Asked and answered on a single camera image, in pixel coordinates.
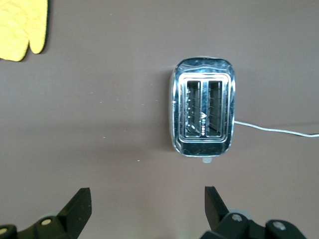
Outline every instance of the toaster logo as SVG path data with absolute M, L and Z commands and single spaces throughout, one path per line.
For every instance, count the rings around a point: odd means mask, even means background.
M 203 112 L 200 113 L 200 119 L 201 119 L 201 135 L 205 135 L 206 131 L 206 117 L 207 115 Z

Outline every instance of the yellow cloth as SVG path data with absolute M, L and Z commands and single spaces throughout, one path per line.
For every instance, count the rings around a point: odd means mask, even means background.
M 33 53 L 43 50 L 48 0 L 0 0 L 0 58 L 20 61 L 29 43 Z

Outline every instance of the screw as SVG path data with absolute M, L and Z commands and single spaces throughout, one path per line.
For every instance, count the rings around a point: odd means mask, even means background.
M 233 214 L 233 215 L 231 216 L 231 218 L 232 218 L 234 221 L 236 221 L 236 222 L 241 222 L 241 221 L 243 221 L 243 218 L 242 218 L 240 215 L 238 215 L 238 214 Z
M 1 228 L 0 229 L 0 235 L 5 234 L 8 231 L 7 228 Z
M 45 219 L 45 220 L 43 220 L 42 222 L 41 222 L 41 225 L 43 225 L 43 226 L 45 226 L 45 225 L 48 225 L 48 224 L 50 224 L 51 223 L 51 219 Z
M 286 227 L 284 224 L 282 224 L 281 222 L 273 222 L 273 225 L 275 228 L 279 229 L 279 230 L 286 230 Z

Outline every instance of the brown surface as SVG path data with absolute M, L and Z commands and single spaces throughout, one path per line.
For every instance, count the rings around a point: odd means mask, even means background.
M 211 164 L 168 134 L 168 79 L 183 58 L 236 71 L 236 119 L 319 131 L 319 1 L 52 1 L 48 45 L 0 60 L 0 224 L 19 230 L 91 187 L 81 239 L 197 239 L 204 186 L 264 224 L 318 238 L 319 138 L 236 125 Z

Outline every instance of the white cable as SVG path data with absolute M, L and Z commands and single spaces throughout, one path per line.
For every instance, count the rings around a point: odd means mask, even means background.
M 303 137 L 319 137 L 319 133 L 316 134 L 306 134 L 306 133 L 299 133 L 299 132 L 294 132 L 294 131 L 289 131 L 289 130 L 283 130 L 283 129 L 275 129 L 275 128 L 263 128 L 263 127 L 259 127 L 257 125 L 254 124 L 250 124 L 250 123 L 244 123 L 244 122 L 240 122 L 240 121 L 236 121 L 236 124 L 241 124 L 244 126 L 249 126 L 252 128 L 257 128 L 260 130 L 264 130 L 264 131 L 271 131 L 271 132 L 280 132 L 280 133 L 290 133 L 290 134 L 295 134 L 295 135 L 299 135 L 299 136 L 303 136 Z

